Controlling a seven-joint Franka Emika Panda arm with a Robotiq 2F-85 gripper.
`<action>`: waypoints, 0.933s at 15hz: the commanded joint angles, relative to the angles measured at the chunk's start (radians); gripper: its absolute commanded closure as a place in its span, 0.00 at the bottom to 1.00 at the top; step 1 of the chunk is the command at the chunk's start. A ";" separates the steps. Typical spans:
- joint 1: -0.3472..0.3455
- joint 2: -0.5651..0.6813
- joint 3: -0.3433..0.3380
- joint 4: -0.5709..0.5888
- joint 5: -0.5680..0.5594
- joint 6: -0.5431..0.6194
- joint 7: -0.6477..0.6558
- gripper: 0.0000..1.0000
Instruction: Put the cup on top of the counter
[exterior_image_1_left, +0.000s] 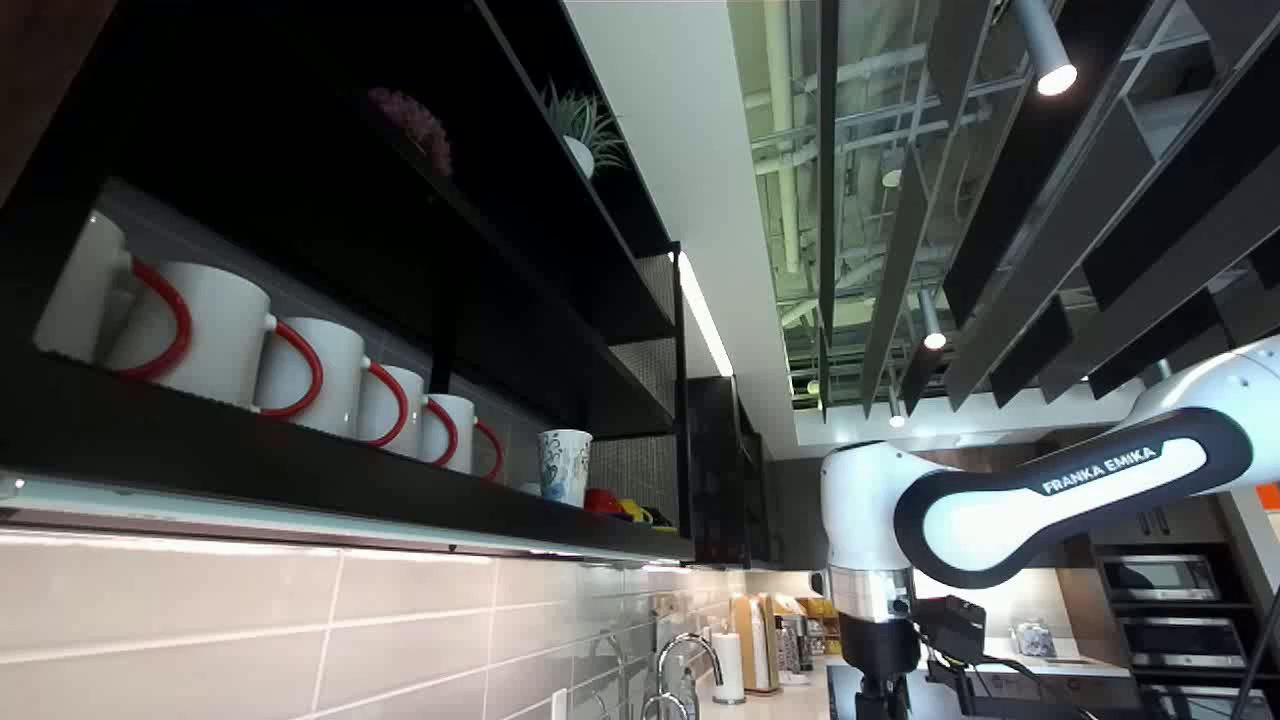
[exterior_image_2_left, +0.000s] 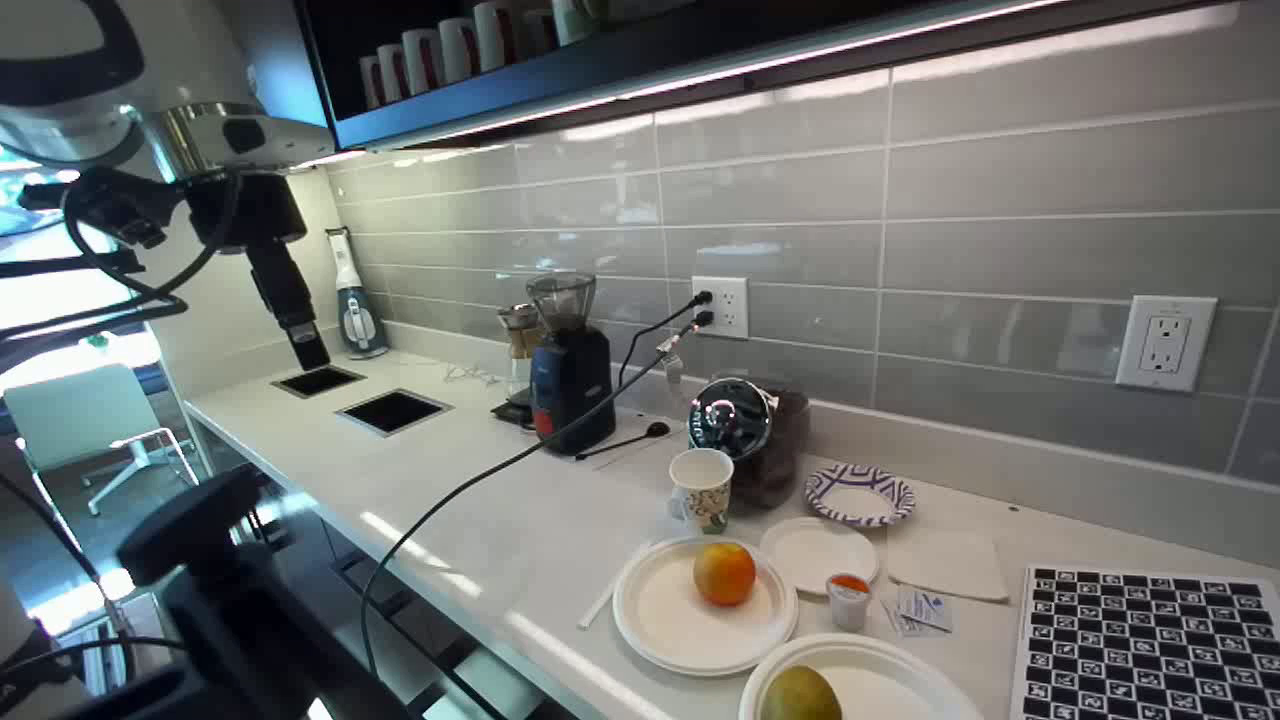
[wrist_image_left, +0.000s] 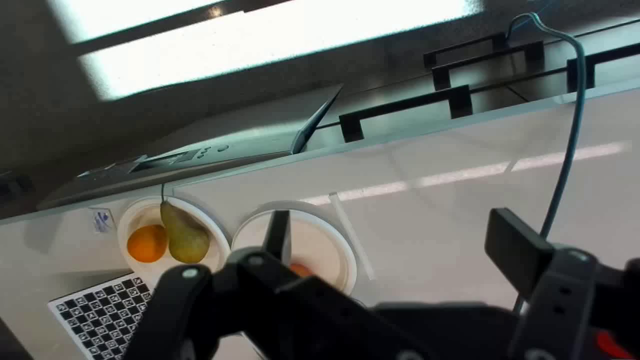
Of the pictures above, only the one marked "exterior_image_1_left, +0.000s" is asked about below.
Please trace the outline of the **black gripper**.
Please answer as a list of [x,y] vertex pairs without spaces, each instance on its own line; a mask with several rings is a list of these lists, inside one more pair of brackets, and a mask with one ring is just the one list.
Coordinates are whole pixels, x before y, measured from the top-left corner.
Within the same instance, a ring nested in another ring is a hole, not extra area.
[[859,672],[858,720],[908,720],[908,672],[921,664],[916,628],[845,616],[839,653]]

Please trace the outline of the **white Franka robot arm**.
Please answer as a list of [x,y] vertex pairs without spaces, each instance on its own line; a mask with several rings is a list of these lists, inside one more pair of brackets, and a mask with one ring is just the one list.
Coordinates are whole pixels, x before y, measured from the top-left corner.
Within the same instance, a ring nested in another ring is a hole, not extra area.
[[926,601],[914,578],[992,590],[1047,541],[1116,511],[1255,489],[1280,475],[1280,339],[1266,337],[1148,387],[1104,438],[1012,471],[963,471],[888,441],[821,464],[829,598],[845,662],[859,672],[858,720],[904,720]]

